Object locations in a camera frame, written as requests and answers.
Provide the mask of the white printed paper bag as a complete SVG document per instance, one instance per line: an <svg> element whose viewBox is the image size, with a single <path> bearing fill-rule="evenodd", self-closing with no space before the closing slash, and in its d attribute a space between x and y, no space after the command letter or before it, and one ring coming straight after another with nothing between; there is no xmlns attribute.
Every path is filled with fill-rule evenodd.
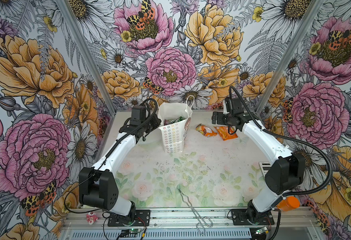
<svg viewBox="0 0 351 240"><path fill-rule="evenodd" d="M162 124L161 131L163 148L166 153L180 153L184 150L185 138L192 117L192 108L185 103L163 103L158 110ZM171 120L179 117L185 120L170 124Z"/></svg>

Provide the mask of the round green snack packet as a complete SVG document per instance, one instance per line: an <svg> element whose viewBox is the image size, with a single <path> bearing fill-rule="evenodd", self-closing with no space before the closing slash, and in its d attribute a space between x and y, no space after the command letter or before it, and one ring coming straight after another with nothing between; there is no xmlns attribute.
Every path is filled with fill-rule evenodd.
<svg viewBox="0 0 351 240"><path fill-rule="evenodd" d="M178 123L178 122L181 122L181 121L183 121L183 120L185 120L185 118L179 117L179 118L177 118L177 119L171 120L171 121L170 121L170 124Z"/></svg>

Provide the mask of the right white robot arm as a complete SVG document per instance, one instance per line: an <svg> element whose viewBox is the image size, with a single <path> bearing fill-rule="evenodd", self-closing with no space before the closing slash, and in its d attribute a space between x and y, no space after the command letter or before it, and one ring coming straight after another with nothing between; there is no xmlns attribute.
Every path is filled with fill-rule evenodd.
<svg viewBox="0 0 351 240"><path fill-rule="evenodd" d="M304 157L294 154L288 146L267 133L261 121L243 110L240 98L225 98L223 112L214 112L211 119L213 124L225 125L247 135L270 163L264 175L266 188L249 201L244 213L236 217L256 225L263 223L272 210L287 212L297 209L300 201L290 193L303 181Z"/></svg>

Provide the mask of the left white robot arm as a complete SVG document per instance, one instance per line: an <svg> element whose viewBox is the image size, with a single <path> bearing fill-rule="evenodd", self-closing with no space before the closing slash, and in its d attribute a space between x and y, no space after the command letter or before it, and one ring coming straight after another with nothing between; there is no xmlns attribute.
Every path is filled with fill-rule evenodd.
<svg viewBox="0 0 351 240"><path fill-rule="evenodd" d="M116 173L137 142L156 130L160 124L161 120L156 113L146 117L144 114L132 112L108 152L92 167L82 168L80 171L79 202L133 219L134 204L119 195Z"/></svg>

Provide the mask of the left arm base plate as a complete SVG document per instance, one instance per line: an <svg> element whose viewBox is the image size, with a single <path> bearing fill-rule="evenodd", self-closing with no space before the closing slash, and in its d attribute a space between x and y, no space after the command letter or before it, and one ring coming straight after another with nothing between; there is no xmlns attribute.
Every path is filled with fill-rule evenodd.
<svg viewBox="0 0 351 240"><path fill-rule="evenodd" d="M127 216L111 214L108 218L108 227L148 227L150 210L132 210Z"/></svg>

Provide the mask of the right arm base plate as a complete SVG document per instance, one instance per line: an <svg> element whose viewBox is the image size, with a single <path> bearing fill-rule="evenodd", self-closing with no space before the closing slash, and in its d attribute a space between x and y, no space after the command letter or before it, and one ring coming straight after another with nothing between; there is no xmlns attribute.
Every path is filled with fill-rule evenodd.
<svg viewBox="0 0 351 240"><path fill-rule="evenodd" d="M234 226L272 226L275 224L271 211L259 213L252 209L232 209L229 211L228 217L232 220Z"/></svg>

